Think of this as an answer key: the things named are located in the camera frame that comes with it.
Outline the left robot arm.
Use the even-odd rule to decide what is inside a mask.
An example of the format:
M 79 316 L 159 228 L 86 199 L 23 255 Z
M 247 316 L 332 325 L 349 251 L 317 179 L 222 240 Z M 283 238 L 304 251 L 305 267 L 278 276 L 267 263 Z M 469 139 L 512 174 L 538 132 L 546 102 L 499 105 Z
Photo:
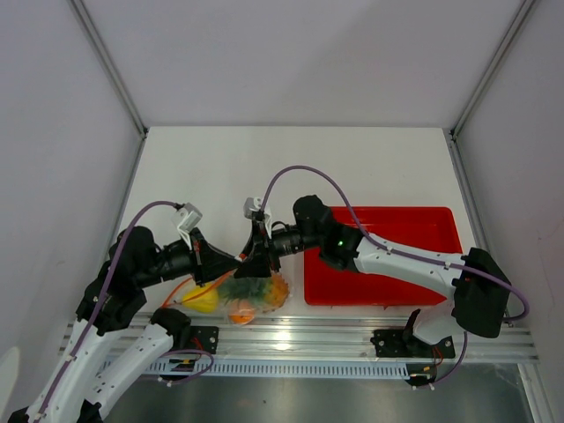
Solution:
M 70 341 L 47 386 L 32 404 L 13 412 L 11 422 L 101 422 L 156 359 L 168 353 L 213 357 L 199 347 L 188 316 L 158 308 L 142 335 L 110 367 L 101 366 L 146 303 L 147 287 L 187 275 L 197 283 L 213 282 L 239 266 L 238 258 L 215 249 L 198 230 L 189 236 L 190 243 L 159 249 L 144 226 L 120 234 L 85 290 Z

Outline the red plastic tray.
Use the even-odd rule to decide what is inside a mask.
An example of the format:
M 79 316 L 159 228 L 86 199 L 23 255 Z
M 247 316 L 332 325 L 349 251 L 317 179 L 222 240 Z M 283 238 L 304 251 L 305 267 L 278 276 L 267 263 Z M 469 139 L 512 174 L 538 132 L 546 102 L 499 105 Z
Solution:
M 371 233 L 405 246 L 462 254 L 456 223 L 447 207 L 355 206 L 360 223 Z M 339 271 L 319 257 L 304 253 L 304 298 L 311 306 L 432 306 L 446 300 L 448 289 L 432 276 L 418 276 L 424 264 L 414 261 L 401 270 L 373 257 L 368 274 Z

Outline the toy pineapple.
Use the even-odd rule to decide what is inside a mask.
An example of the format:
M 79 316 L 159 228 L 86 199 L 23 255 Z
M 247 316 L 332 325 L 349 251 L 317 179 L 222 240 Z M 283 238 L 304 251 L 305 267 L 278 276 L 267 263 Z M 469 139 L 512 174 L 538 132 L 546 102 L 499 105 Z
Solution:
M 218 288 L 219 297 L 235 309 L 254 309 L 262 312 L 281 308 L 290 293 L 285 279 L 274 273 L 268 278 L 228 277 Z

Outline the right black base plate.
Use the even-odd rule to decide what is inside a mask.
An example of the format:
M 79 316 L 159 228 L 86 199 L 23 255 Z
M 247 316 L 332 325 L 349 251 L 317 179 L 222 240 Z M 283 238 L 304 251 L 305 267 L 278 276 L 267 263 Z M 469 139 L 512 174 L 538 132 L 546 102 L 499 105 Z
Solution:
M 407 359 L 454 359 L 456 351 L 452 337 L 446 337 L 435 345 L 408 334 L 403 329 L 374 330 L 370 342 L 378 358 Z

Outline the yellow toy lemon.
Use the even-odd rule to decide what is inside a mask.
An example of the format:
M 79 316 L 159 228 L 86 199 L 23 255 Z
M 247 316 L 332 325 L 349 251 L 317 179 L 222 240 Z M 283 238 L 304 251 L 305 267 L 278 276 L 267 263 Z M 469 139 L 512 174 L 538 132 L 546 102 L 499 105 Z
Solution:
M 198 313 L 210 314 L 219 306 L 216 288 L 198 287 L 182 297 L 181 305 Z

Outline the clear zip top bag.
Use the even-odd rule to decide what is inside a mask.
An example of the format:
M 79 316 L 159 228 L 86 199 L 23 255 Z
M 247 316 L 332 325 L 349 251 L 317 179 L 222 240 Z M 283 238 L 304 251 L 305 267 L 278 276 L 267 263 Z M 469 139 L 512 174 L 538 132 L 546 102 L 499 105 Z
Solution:
M 184 279 L 161 306 L 204 315 L 221 313 L 230 323 L 242 326 L 282 308 L 290 296 L 291 284 L 278 272 L 268 278 L 236 278 L 228 271 L 208 282 L 193 276 Z

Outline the right aluminium corner post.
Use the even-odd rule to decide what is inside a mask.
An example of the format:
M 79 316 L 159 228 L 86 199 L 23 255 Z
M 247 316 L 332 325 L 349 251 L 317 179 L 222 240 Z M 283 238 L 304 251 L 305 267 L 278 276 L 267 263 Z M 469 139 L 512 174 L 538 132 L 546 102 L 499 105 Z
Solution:
M 491 84 L 508 59 L 512 48 L 516 45 L 521 32 L 526 27 L 538 4 L 538 0 L 523 0 L 519 2 L 507 28 L 504 30 L 485 69 L 481 73 L 477 84 L 472 89 L 470 97 L 464 103 L 463 109 L 449 131 L 450 138 L 454 142 L 460 138 L 466 124 L 470 121 L 480 102 L 486 96 Z

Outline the toy orange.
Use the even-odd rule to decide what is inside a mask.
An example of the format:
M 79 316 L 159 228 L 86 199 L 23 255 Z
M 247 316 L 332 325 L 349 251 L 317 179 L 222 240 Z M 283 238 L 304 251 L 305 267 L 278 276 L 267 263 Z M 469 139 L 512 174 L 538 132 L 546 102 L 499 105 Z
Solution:
M 228 315 L 231 323 L 235 325 L 246 325 L 248 323 L 251 323 L 255 319 L 255 316 L 255 310 L 252 308 L 237 309 Z

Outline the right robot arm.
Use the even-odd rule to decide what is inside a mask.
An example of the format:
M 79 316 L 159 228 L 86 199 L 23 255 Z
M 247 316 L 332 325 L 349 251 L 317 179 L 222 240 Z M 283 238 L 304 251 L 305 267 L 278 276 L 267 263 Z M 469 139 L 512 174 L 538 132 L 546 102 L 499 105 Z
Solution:
M 236 278 L 267 278 L 279 270 L 282 257 L 318 249 L 320 259 L 336 270 L 396 278 L 443 296 L 443 302 L 412 315 L 412 326 L 402 335 L 412 355 L 457 333 L 500 335 L 510 283 L 483 249 L 463 255 L 389 241 L 338 222 L 315 195 L 294 202 L 295 223 L 287 229 L 273 229 L 270 209 L 260 197 L 248 198 L 243 212 L 251 233 Z

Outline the aluminium mounting rail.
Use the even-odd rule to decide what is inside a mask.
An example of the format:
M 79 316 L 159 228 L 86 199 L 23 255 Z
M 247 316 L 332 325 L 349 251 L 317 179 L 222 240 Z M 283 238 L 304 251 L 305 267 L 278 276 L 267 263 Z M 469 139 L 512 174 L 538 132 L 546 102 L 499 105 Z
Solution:
M 315 318 L 270 316 L 238 326 L 221 316 L 194 316 L 195 326 L 219 328 L 216 356 L 233 360 L 376 360 L 373 332 L 391 318 Z M 539 362 L 529 330 L 505 327 L 495 339 L 470 334 L 463 363 L 531 364 Z

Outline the left aluminium corner post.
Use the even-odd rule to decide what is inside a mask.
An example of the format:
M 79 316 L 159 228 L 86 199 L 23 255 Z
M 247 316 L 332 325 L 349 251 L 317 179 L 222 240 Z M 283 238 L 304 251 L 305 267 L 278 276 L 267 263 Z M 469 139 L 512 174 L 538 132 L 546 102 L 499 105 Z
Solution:
M 90 45 L 94 55 L 100 63 L 100 67 L 106 75 L 106 79 L 113 89 L 116 98 L 120 102 L 130 123 L 136 133 L 144 139 L 148 129 L 133 101 L 130 90 L 126 86 L 121 72 L 118 70 L 114 58 L 112 57 L 105 41 L 103 40 L 98 27 L 96 26 L 85 1 L 69 0 L 67 4 L 78 22 L 85 39 Z

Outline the aluminium corner post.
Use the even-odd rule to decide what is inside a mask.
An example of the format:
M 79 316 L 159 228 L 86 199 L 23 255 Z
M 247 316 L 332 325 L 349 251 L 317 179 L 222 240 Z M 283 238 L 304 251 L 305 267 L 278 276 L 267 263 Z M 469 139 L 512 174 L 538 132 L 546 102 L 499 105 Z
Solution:
M 504 30 L 485 69 L 481 73 L 477 84 L 472 89 L 470 97 L 464 103 L 463 109 L 449 131 L 450 138 L 454 142 L 460 138 L 466 124 L 470 121 L 480 102 L 486 96 L 491 84 L 508 59 L 512 48 L 516 45 L 521 32 L 526 27 L 538 4 L 538 0 L 523 0 L 519 2 L 507 28 Z
M 130 123 L 136 133 L 144 139 L 148 129 L 133 101 L 130 90 L 126 86 L 121 72 L 118 70 L 114 58 L 112 57 L 105 41 L 103 40 L 98 27 L 96 26 L 85 1 L 69 0 L 67 4 L 78 22 L 85 39 L 90 45 L 94 55 L 100 63 L 100 67 L 106 75 L 106 79 L 113 89 L 116 98 L 120 102 Z

